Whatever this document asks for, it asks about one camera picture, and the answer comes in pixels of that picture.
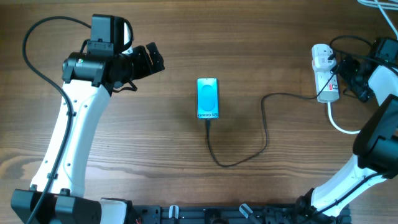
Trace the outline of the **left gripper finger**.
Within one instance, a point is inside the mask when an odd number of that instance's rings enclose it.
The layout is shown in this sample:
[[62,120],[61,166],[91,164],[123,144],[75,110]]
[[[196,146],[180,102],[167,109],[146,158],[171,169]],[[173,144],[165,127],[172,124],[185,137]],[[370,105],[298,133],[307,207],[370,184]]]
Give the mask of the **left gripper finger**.
[[152,73],[158,73],[165,70],[164,59],[161,55],[153,55],[152,59]]
[[146,48],[147,48],[147,50],[149,52],[149,55],[150,55],[151,59],[158,59],[159,51],[157,49],[157,46],[156,46],[155,42],[151,42],[151,43],[147,44]]

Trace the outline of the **white power strip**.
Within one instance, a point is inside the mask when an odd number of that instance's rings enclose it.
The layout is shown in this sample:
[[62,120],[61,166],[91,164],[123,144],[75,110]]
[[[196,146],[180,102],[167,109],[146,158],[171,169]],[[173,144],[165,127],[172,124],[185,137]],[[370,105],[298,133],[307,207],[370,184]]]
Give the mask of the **white power strip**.
[[[315,44],[312,47],[312,59],[319,55],[328,55],[329,59],[335,59],[332,49],[327,44]],[[331,103],[339,99],[338,80],[332,69],[326,72],[314,71],[314,77],[318,102]]]

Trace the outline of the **Galaxy S25 smartphone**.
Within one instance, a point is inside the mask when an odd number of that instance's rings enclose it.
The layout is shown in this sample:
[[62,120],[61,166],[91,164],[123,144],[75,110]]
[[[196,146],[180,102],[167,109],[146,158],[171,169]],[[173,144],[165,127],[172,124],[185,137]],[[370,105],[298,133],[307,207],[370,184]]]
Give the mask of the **Galaxy S25 smartphone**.
[[218,80],[199,78],[197,80],[197,118],[218,119]]

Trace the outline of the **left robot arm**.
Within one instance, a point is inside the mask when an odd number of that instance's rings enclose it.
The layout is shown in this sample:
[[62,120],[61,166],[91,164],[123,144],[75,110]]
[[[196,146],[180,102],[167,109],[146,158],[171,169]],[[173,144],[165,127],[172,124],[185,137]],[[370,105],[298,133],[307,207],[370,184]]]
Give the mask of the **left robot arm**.
[[16,189],[11,208],[24,223],[140,223],[131,201],[88,200],[85,172],[97,124],[114,93],[136,91],[135,80],[164,69],[155,43],[132,46],[130,22],[95,14],[90,38],[62,65],[57,122],[45,157],[27,190]]

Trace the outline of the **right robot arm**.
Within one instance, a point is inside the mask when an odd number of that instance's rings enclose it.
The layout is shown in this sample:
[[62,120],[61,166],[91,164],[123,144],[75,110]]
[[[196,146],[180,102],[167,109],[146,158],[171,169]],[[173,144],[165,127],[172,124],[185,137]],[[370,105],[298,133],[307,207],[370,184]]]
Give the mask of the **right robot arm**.
[[325,184],[301,196],[292,223],[339,223],[341,211],[370,187],[397,176],[397,41],[378,37],[367,55],[341,54],[332,68],[360,101],[379,108],[356,135],[353,155]]

